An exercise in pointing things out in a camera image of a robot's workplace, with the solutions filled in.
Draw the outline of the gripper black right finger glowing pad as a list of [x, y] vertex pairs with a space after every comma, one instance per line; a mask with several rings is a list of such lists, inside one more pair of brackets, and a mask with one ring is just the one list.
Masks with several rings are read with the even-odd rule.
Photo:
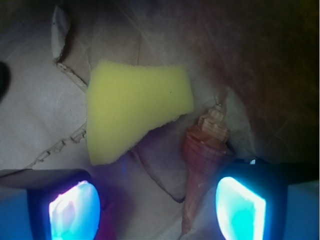
[[312, 163], [233, 163], [215, 193], [226, 240], [318, 240], [320, 169]]

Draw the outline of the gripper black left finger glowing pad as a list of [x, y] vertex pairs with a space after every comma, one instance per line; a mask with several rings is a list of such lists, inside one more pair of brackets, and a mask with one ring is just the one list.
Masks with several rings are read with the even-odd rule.
[[93, 240], [101, 201], [81, 169], [0, 172], [2, 240]]

